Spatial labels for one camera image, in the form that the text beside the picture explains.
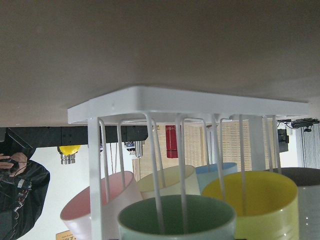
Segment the sauce bottle white label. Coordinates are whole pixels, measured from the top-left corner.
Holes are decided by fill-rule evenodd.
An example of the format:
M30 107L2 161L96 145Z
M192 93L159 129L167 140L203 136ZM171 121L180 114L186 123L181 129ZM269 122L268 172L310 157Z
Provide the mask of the sauce bottle white label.
M127 149L134 149L135 148L135 142L134 141L126 141L124 142L124 145Z

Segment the yellow cup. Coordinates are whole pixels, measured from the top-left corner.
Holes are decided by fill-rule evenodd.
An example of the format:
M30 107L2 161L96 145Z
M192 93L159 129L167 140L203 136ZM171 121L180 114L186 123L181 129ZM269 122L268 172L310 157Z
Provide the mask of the yellow cup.
M236 211L237 240L298 240L298 187L288 177L269 171L224 177L226 202Z

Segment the person in black jacket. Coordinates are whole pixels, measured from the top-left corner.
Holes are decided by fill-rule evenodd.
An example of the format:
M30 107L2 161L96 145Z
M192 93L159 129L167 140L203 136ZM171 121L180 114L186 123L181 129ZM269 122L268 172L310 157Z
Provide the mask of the person in black jacket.
M31 160L33 148L24 148L8 134L0 143L0 238L17 240L41 216L50 172Z

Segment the red cylinder can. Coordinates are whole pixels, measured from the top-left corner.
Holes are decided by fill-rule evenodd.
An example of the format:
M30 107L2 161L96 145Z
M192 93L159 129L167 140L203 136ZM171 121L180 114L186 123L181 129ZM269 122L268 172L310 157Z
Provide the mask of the red cylinder can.
M165 126L165 137L166 137L166 157L171 159L178 158L177 136L176 136L175 125Z

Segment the cream white cup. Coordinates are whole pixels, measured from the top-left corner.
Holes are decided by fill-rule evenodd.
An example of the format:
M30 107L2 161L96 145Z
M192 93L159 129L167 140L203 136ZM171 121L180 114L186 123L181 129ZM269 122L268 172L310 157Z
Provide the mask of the cream white cup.
M158 183L161 196L180 195L180 167L172 166L165 168L164 181L162 184L161 171L158 171ZM185 192L187 195L200 195L200 188L198 184L196 168L192 165L185 165ZM138 188L143 199L155 197L153 174L149 174L137 182Z

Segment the pale grey-blue cup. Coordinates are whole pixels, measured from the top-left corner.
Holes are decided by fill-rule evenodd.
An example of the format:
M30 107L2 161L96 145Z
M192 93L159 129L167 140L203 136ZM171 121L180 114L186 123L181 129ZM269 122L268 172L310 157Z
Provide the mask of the pale grey-blue cup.
M283 167L282 175L298 188L299 238L320 238L320 170L307 167Z

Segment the light blue cup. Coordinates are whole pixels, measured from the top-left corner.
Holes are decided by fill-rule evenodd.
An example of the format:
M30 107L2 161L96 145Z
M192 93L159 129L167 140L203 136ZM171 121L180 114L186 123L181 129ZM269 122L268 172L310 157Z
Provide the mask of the light blue cup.
M195 168L200 193L202 193L204 188L209 183L219 178L218 164L210 164L209 167L210 170L208 169L207 165L198 166ZM222 173L224 176L236 173L237 171L238 166L234 162L224 162L222 164Z

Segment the yellow lemon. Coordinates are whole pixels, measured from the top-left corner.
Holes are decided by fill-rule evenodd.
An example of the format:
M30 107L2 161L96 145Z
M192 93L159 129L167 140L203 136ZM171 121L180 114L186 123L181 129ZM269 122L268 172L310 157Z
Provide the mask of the yellow lemon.
M65 146L59 146L58 150L63 155L73 155L79 151L80 147L81 147L80 145L65 145Z

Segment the green cup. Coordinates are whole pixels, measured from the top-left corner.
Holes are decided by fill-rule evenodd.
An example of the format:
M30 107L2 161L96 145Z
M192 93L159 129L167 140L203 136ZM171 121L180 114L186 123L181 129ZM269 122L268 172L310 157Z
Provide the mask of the green cup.
M145 199L118 215L122 240L233 240L236 212L227 203L200 195L187 195L187 232L183 227L180 195L161 197L164 233L159 230L156 201Z

